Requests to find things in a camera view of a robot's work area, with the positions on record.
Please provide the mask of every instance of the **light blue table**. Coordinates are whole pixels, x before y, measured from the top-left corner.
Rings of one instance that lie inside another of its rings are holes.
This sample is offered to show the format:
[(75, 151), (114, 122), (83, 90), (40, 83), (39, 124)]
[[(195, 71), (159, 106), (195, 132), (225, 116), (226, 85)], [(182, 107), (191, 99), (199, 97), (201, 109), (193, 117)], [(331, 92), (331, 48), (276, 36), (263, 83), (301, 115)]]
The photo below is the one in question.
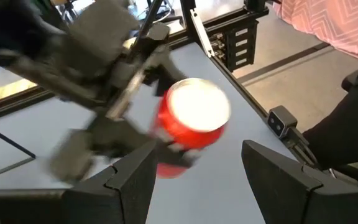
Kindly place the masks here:
[[(242, 141), (251, 139), (293, 156), (196, 44), (174, 50), (172, 57), (189, 77), (205, 78), (222, 88), (231, 101), (232, 115), (222, 138), (207, 148), (197, 165), (177, 179), (156, 180), (147, 223), (264, 223), (242, 165)], [(152, 88), (143, 86), (128, 118), (148, 130), (157, 102)], [(1, 118), (0, 132), (38, 158), (1, 174), (0, 189), (69, 187), (49, 176), (44, 162), (68, 129), (82, 128), (90, 117), (90, 111), (54, 98)], [(0, 168), (26, 157), (0, 140)], [(107, 165), (100, 160), (93, 173)]]

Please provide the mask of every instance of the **soda can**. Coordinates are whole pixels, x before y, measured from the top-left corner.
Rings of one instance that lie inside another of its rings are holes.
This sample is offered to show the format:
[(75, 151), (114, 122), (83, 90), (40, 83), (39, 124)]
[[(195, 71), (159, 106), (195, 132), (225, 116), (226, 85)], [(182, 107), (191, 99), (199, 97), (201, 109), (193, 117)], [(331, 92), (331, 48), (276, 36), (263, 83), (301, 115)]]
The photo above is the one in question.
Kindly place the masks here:
[[(216, 142), (231, 114), (224, 92), (214, 83), (187, 78), (176, 82), (164, 94), (157, 109), (151, 133), (165, 142), (167, 150), (194, 155)], [(186, 168), (159, 163), (160, 178), (175, 178)]]

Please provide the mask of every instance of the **striped fabric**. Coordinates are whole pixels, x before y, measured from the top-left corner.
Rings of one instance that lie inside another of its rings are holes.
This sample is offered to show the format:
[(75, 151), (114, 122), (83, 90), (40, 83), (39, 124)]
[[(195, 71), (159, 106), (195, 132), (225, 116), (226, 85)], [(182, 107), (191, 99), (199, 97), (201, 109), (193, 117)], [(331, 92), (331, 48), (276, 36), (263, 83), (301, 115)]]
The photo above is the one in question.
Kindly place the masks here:
[(273, 8), (295, 29), (358, 58), (358, 0), (282, 0)]

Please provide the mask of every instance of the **black cable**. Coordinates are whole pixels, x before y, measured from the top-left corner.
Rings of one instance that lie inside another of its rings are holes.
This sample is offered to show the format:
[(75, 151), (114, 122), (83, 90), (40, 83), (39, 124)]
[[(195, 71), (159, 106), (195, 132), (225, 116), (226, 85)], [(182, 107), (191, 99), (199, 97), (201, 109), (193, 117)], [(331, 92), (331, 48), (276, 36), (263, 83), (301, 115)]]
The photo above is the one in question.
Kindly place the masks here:
[(149, 32), (150, 28), (153, 25), (155, 18), (157, 17), (158, 10), (160, 9), (161, 3), (163, 0), (154, 0), (151, 7), (149, 8), (149, 12), (147, 13), (146, 19), (144, 20), (143, 26), (140, 28), (139, 33), (137, 34), (134, 45), (131, 48), (131, 52), (128, 55), (128, 60), (132, 60), (139, 51), (140, 46), (138, 45), (139, 39), (146, 36)]
[(10, 144), (11, 146), (15, 147), (16, 149), (26, 153), (28, 156), (30, 156), (31, 158), (35, 159), (36, 156), (34, 153), (30, 152), (28, 149), (26, 149), (25, 147), (19, 145), (18, 143), (16, 143), (15, 141), (13, 141), (12, 139), (6, 137), (5, 135), (0, 133), (0, 139), (2, 139), (3, 141), (5, 141), (6, 143)]

